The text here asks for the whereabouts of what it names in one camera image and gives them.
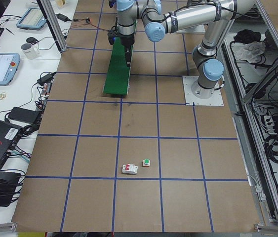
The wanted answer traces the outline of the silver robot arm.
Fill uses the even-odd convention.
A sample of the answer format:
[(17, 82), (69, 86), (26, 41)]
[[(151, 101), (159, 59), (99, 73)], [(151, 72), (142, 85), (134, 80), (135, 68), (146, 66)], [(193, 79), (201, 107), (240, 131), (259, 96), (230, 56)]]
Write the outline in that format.
[(162, 13), (159, 0), (118, 0), (117, 31), (124, 46), (125, 63), (131, 65), (135, 39), (135, 23), (141, 20), (148, 39), (161, 41), (165, 34), (207, 24), (202, 42), (194, 53), (195, 64), (200, 58), (215, 57), (219, 42), (225, 37), (226, 28), (234, 19), (247, 13), (255, 4), (253, 0), (200, 0), (195, 4)]
[(193, 61), (199, 77), (192, 85), (192, 93), (200, 99), (208, 99), (213, 95), (223, 75), (224, 66), (216, 57), (233, 22), (220, 20), (209, 23), (201, 43), (193, 51)]

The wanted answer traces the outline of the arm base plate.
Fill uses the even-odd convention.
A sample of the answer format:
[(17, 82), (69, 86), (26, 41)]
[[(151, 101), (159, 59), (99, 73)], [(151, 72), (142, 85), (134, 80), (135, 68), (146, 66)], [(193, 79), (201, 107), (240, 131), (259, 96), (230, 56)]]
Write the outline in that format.
[(182, 81), (187, 106), (224, 106), (218, 81), (212, 89), (200, 87), (198, 76), (182, 76)]

